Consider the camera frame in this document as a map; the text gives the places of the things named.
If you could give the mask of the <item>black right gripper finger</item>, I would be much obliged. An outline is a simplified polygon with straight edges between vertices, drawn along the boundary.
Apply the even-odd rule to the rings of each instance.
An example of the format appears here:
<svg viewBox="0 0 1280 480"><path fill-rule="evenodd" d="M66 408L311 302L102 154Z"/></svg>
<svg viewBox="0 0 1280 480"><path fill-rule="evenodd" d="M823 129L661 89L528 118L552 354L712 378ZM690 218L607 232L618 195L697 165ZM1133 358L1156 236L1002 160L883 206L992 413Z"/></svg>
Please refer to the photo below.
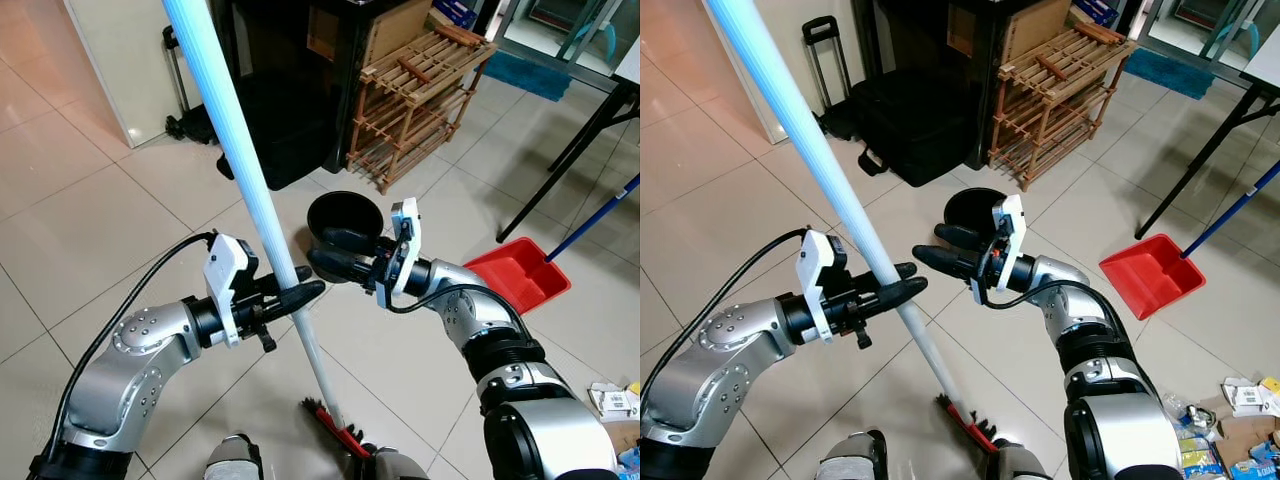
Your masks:
<svg viewBox="0 0 1280 480"><path fill-rule="evenodd" d="M379 266L367 256L340 250L310 250L306 253L316 273L328 275L330 283L353 282L369 285L381 274Z"/></svg>
<svg viewBox="0 0 1280 480"><path fill-rule="evenodd" d="M348 228L326 227L319 238L324 244L351 253L375 253L379 236L369 236Z"/></svg>
<svg viewBox="0 0 1280 480"><path fill-rule="evenodd" d="M982 251L955 250L937 244L916 244L911 255L928 268L963 282L978 278Z"/></svg>
<svg viewBox="0 0 1280 480"><path fill-rule="evenodd" d="M956 224L937 224L934 236L950 251L986 252L991 246L991 234Z"/></svg>

